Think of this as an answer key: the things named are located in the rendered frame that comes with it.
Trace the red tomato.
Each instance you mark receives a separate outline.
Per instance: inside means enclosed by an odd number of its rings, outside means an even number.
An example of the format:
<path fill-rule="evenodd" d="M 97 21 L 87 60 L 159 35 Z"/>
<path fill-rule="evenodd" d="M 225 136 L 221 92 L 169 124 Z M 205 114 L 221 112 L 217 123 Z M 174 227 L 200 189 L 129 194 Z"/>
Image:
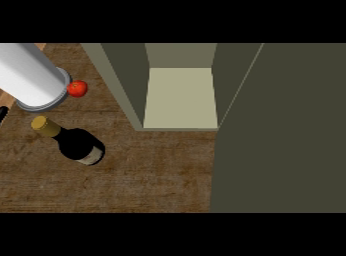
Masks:
<path fill-rule="evenodd" d="M 82 97 L 87 93 L 87 83 L 82 80 L 73 80 L 66 85 L 66 91 L 72 97 L 75 98 Z"/>

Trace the dark wine bottle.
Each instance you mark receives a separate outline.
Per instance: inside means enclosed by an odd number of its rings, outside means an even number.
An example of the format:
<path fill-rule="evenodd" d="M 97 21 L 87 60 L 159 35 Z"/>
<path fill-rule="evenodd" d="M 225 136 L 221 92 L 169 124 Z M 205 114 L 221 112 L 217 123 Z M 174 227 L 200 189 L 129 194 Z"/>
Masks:
<path fill-rule="evenodd" d="M 85 166 L 98 163 L 104 145 L 84 129 L 64 129 L 42 115 L 32 119 L 31 128 L 57 142 L 59 151 L 67 159 Z"/>

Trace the white cylindrical canister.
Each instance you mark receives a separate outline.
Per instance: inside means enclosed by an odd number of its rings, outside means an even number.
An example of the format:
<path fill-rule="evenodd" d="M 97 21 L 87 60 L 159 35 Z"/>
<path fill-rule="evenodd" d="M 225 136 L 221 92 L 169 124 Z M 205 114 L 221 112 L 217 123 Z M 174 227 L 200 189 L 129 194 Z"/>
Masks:
<path fill-rule="evenodd" d="M 66 99 L 67 72 L 33 43 L 0 43 L 0 89 L 28 112 L 51 110 Z"/>

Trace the dark olive cabinet door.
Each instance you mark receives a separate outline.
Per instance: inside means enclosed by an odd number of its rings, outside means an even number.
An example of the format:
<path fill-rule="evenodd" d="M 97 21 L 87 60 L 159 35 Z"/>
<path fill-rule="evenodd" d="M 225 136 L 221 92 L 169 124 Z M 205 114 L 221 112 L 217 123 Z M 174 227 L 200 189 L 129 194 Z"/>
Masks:
<path fill-rule="evenodd" d="M 267 44 L 214 145 L 212 212 L 346 212 L 346 44 Z"/>

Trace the olive green open cabinet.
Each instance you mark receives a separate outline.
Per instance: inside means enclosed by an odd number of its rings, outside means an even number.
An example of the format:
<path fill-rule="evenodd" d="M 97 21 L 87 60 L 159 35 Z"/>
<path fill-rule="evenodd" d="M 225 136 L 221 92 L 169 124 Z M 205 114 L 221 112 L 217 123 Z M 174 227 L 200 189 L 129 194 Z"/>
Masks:
<path fill-rule="evenodd" d="M 259 43 L 85 43 L 104 85 L 137 131 L 215 131 Z"/>

